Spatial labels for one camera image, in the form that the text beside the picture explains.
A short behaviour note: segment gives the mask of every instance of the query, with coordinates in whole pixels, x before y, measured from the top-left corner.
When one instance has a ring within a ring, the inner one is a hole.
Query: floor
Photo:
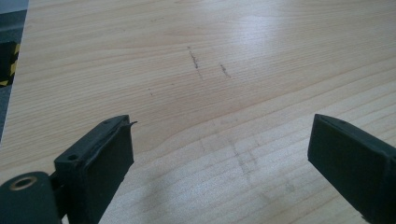
[[[8,41],[21,43],[27,7],[28,0],[0,0],[0,43]],[[0,88],[0,141],[6,121],[11,89],[12,86]]]

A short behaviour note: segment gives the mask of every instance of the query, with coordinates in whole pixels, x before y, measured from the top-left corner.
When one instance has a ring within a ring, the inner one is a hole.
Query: table surface
[[[396,2],[31,0],[0,183],[120,114],[101,223],[364,223],[307,161],[314,114],[396,145]]]

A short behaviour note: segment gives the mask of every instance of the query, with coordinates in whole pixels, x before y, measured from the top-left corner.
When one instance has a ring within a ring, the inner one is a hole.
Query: screw hole
[[[9,187],[11,190],[27,189],[37,181],[37,177],[30,175],[16,180]]]
[[[70,156],[67,157],[67,159],[70,160],[70,161],[75,161],[77,158],[78,158],[77,155],[70,155]]]

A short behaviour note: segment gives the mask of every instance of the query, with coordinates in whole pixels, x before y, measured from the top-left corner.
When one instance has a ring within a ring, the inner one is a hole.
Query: light wood surface
[[[138,120],[101,223],[364,223],[307,161],[314,114],[396,146],[392,0],[31,0],[20,55],[0,183]]]

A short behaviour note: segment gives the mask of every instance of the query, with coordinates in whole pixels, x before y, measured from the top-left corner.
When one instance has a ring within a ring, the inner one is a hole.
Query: yellow and black hazard tape
[[[20,46],[15,42],[0,44],[0,88],[9,86],[14,81]]]

